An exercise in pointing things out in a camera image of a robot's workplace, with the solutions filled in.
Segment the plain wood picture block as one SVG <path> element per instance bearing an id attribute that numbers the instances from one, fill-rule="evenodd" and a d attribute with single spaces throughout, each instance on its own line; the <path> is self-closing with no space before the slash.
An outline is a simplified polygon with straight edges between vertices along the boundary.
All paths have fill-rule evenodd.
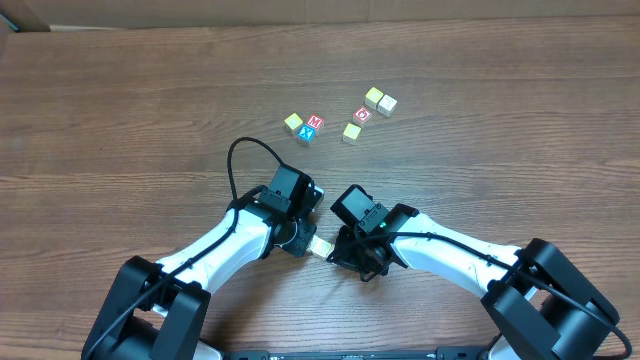
<path id="1" fill-rule="evenodd" d="M 395 98 L 385 94 L 377 104 L 377 111 L 389 118 L 395 111 L 398 102 Z"/>

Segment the yellow top far block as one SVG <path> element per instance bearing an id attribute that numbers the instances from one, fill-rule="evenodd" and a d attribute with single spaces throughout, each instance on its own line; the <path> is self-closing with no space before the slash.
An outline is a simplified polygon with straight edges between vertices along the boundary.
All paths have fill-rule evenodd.
<path id="1" fill-rule="evenodd" d="M 384 93 L 381 90 L 376 87 L 371 87 L 365 94 L 364 104 L 372 110 L 376 111 L 378 104 L 383 97 Z"/>

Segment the blue X letter block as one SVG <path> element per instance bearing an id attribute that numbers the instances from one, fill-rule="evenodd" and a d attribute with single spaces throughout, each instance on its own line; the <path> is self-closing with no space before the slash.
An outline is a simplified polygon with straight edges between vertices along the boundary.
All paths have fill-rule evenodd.
<path id="1" fill-rule="evenodd" d="M 316 135 L 317 130 L 315 128 L 304 124 L 298 129 L 296 139 L 300 144 L 310 146 L 316 138 Z"/>

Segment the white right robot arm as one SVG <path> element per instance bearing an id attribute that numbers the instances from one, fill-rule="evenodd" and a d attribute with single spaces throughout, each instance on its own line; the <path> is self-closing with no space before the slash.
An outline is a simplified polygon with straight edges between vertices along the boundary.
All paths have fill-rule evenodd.
<path id="1" fill-rule="evenodd" d="M 479 297 L 501 337 L 491 359 L 593 359 L 617 310 L 553 244 L 484 242 L 398 204 L 334 204 L 343 222 L 332 262 L 364 282 L 396 263 L 439 275 Z"/>

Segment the red M letter block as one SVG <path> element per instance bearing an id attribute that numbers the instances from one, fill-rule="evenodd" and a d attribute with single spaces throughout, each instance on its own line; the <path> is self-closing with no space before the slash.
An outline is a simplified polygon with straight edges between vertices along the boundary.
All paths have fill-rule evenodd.
<path id="1" fill-rule="evenodd" d="M 311 114 L 306 121 L 306 125 L 313 128 L 318 134 L 325 125 L 325 119 L 317 114 Z"/>

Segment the yellow top squirrel block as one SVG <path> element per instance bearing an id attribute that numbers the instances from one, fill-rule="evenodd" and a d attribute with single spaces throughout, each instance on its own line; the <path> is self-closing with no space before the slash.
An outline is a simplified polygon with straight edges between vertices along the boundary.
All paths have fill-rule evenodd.
<path id="1" fill-rule="evenodd" d="M 304 121 L 297 113 L 292 113 L 284 119 L 284 128 L 292 136 L 295 136 L 304 125 Z"/>

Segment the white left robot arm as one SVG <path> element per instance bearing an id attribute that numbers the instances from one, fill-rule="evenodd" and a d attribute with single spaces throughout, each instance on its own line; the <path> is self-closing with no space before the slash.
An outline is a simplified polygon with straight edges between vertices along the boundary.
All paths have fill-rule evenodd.
<path id="1" fill-rule="evenodd" d="M 84 359 L 219 359 L 200 334 L 211 296 L 238 270 L 279 247 L 303 256 L 315 234 L 308 216 L 324 192 L 307 184 L 286 194 L 258 186 L 233 200 L 212 230 L 155 262 L 119 269 L 89 332 Z"/>

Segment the red framed symbol block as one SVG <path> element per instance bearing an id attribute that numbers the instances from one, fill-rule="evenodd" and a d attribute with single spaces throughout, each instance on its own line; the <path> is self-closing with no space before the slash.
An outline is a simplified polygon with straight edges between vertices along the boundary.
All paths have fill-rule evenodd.
<path id="1" fill-rule="evenodd" d="M 352 122 L 356 126 L 364 128 L 372 118 L 373 113 L 371 112 L 371 110 L 367 106 L 363 105 L 357 108 L 353 113 Z"/>

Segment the yellow top turtle block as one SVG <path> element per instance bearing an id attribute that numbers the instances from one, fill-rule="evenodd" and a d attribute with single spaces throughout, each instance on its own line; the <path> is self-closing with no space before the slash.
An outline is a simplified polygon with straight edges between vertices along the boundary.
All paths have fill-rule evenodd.
<path id="1" fill-rule="evenodd" d="M 342 140 L 350 145 L 355 145 L 361 131 L 362 129 L 359 126 L 354 123 L 349 123 L 343 131 Z"/>

